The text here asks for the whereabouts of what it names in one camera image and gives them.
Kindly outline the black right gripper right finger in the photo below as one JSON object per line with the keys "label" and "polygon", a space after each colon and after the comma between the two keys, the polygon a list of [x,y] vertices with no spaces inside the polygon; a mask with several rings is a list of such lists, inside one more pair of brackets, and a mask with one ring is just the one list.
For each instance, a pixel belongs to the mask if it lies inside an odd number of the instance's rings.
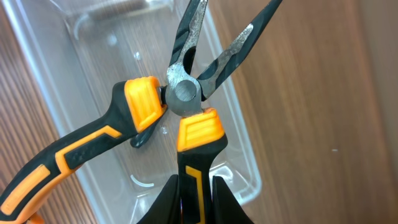
{"label": "black right gripper right finger", "polygon": [[214,176],[212,187],[213,223],[254,224],[246,215],[222,177]]}

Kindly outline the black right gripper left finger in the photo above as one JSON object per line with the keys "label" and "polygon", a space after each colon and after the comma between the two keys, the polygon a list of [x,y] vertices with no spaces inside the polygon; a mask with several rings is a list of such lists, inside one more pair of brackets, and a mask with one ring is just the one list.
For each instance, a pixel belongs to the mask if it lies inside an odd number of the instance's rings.
{"label": "black right gripper left finger", "polygon": [[171,175],[148,212],[137,224],[180,224],[179,177]]}

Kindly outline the orange black needle-nose pliers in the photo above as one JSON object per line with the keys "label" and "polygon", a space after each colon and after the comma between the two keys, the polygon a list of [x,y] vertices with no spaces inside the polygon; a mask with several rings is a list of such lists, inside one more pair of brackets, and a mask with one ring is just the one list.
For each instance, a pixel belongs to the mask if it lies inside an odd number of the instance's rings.
{"label": "orange black needle-nose pliers", "polygon": [[214,222],[210,167],[228,138],[217,110],[201,104],[246,59],[280,0],[271,0],[195,78],[191,71],[207,4],[206,0],[188,3],[176,32],[166,85],[153,76],[115,84],[102,117],[51,143],[11,180],[1,194],[2,223],[42,223],[37,211],[56,185],[125,141],[142,146],[167,110],[180,116],[176,174],[181,223]]}

